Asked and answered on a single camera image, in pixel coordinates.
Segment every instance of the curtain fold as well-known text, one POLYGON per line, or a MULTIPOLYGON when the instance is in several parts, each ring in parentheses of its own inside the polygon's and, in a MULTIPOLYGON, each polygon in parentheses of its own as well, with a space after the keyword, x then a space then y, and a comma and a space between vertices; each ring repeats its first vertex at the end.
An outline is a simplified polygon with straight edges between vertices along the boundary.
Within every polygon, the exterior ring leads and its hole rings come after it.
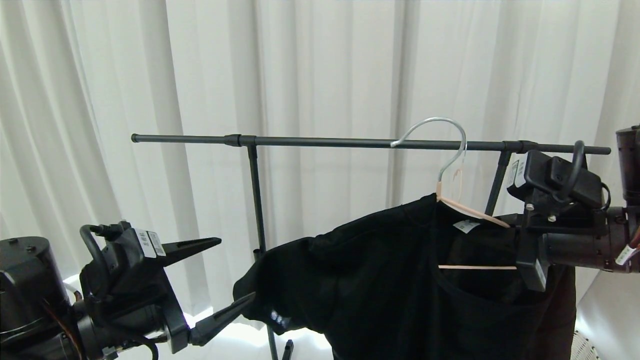
MULTIPOLYGON (((470 140, 614 147, 589 164, 620 204, 638 16, 632 1, 2 1, 0 234, 47 237, 63 277, 90 260, 83 224, 219 236, 168 269, 185 312, 219 309, 257 247, 246 149, 131 133, 398 138, 431 116, 470 140)), ((268 247, 429 194, 450 156, 259 147, 268 247)), ((497 157, 466 154, 462 203, 484 209, 497 157)), ((503 190, 496 213, 521 210, 503 190)))

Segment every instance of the clothes hanger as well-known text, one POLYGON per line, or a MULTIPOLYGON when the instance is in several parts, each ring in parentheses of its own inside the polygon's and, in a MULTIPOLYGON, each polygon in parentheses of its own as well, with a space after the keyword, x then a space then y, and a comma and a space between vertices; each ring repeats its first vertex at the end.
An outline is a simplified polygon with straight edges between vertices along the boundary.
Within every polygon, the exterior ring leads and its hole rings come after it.
POLYGON ((474 210, 468 206, 462 205, 459 202, 456 202, 454 200, 448 199, 444 196, 442 196, 442 175, 444 174, 445 170, 447 170, 448 167, 451 166, 451 164, 453 164, 462 154, 462 152, 467 148, 467 133, 465 132, 465 130, 462 128, 462 126, 457 123, 456 121, 453 121, 451 119, 445 118, 445 117, 431 117, 425 120, 422 120, 416 124, 414 124, 402 137, 400 137, 400 139, 394 141, 391 143, 391 147, 396 147, 400 144, 402 144, 407 137, 409 137, 409 135, 413 132, 413 130, 416 130, 418 127, 427 124, 428 122, 435 122, 435 121, 443 121, 443 122, 448 122, 454 126, 456 126, 458 128, 458 130, 460 131, 460 135, 462 136, 462 141, 460 142, 460 148, 458 149, 458 152, 451 158, 449 159, 449 161, 447 161, 447 163, 445 163, 445 165, 440 169, 440 172, 438 173, 438 183, 436 184, 436 199, 437 201, 442 201, 443 203, 449 205, 452 208, 458 209, 458 210, 462 210, 466 213, 468 213, 469 215, 473 215, 474 217, 477 218, 481 218, 490 222, 493 222, 494 224, 500 225, 502 227, 506 227, 509 228, 509 224, 505 223, 502 220, 496 219, 490 215, 487 215, 485 213, 482 213, 478 210, 474 210))
MULTIPOLYGON (((445 117, 431 117, 431 118, 422 120, 414 124, 402 137, 400 137, 400 139, 392 142, 391 147, 397 147, 398 145, 402 144, 407 139, 407 137, 409 137, 409 135, 413 132, 413 130, 416 130, 418 127, 424 124, 427 124, 428 122, 435 122, 435 121, 448 122, 456 126, 460 131, 460 135, 462 136, 462 140, 460 142, 460 148, 458 149, 457 153, 449 161, 447 161, 447 163, 440 169, 440 172, 438 173, 438 183, 436 184, 436 201, 442 201, 443 203, 449 205, 454 209, 462 210, 468 214, 474 215, 477 218, 488 220, 502 227, 507 227, 507 228, 510 227, 509 224, 505 223, 504 221, 491 217, 487 214, 481 213, 480 211, 471 209, 467 206, 460 204, 459 202, 453 201, 451 199, 447 199, 442 196, 442 175, 444 174, 445 170, 447 170, 447 168, 451 166, 451 164, 453 164, 460 157, 460 154, 462 154, 463 151, 465 151, 465 154, 467 151, 467 134, 459 123, 445 117)), ((517 270, 515 266, 439 265, 438 268, 458 269, 458 270, 517 270)))

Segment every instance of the white woven basket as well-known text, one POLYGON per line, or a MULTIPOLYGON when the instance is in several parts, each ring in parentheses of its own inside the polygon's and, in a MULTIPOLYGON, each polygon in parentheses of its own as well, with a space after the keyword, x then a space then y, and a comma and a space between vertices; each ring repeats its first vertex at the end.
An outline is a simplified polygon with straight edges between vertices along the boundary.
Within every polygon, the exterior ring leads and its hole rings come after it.
POLYGON ((571 345, 571 360, 597 360, 598 352, 589 339, 581 333, 573 333, 573 343, 571 345))

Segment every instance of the clothing rack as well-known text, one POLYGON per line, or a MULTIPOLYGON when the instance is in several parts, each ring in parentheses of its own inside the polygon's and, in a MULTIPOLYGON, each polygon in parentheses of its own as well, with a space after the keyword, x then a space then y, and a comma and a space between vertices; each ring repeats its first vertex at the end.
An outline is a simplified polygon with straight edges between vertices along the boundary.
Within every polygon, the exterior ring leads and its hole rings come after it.
MULTIPOLYGON (((255 222, 258 229, 259 249, 253 251, 255 259, 260 258, 266 251, 266 238, 264 232, 264 217, 262 214, 262 197, 260 195, 260 177, 258 173, 258 146, 294 146, 294 147, 347 147, 366 149, 391 149, 391 142, 395 139, 350 139, 350 138, 299 138, 276 137, 255 135, 225 135, 225 136, 187 136, 187 135, 139 135, 132 134, 133 142, 156 143, 218 143, 233 147, 246 147, 248 150, 249 166, 251 171, 251 184, 253 190, 253 205, 255 207, 255 222)), ((407 140, 395 149, 422 149, 422 150, 457 150, 460 142, 438 140, 407 140)), ((572 153, 573 145, 557 145, 530 142, 527 140, 501 141, 501 142, 467 142, 468 151, 499 151, 498 165, 493 177, 493 184, 489 192, 489 199, 484 213, 493 215, 493 210, 498 201, 498 194, 502 187, 504 174, 511 160, 512 154, 524 154, 529 150, 543 152, 572 153)), ((585 154, 608 155, 611 148, 586 146, 585 154)), ((269 349, 271 360, 278 360, 278 350, 275 343, 273 330, 268 327, 269 349)), ((293 352, 293 341, 287 341, 282 360, 290 360, 293 352)))

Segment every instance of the vertical rack pole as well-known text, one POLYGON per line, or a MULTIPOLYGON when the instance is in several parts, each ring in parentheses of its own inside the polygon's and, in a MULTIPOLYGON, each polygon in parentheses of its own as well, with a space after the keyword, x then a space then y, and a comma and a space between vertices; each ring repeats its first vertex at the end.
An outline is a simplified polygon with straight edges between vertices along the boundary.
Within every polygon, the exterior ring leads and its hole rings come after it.
MULTIPOLYGON (((255 208, 255 223, 258 227, 258 244, 260 249, 254 251, 255 259, 267 251, 266 237, 264 235, 264 217, 262 216, 262 197, 260 196, 260 177, 258 174, 258 149, 255 145, 247 146, 249 155, 249 166, 251 169, 251 188, 253 189, 253 206, 255 208)), ((269 336, 269 349, 271 360, 278 360, 278 349, 273 329, 267 326, 267 336, 269 336)))
POLYGON ((500 188, 502 188, 502 182, 504 180, 504 174, 507 172, 507 166, 511 160, 511 151, 500 151, 500 157, 498 158, 498 167, 495 169, 495 176, 493 177, 493 184, 491 185, 491 192, 489 193, 489 200, 486 203, 486 209, 484 213, 487 215, 493 215, 495 205, 498 202, 498 195, 500 195, 500 188))

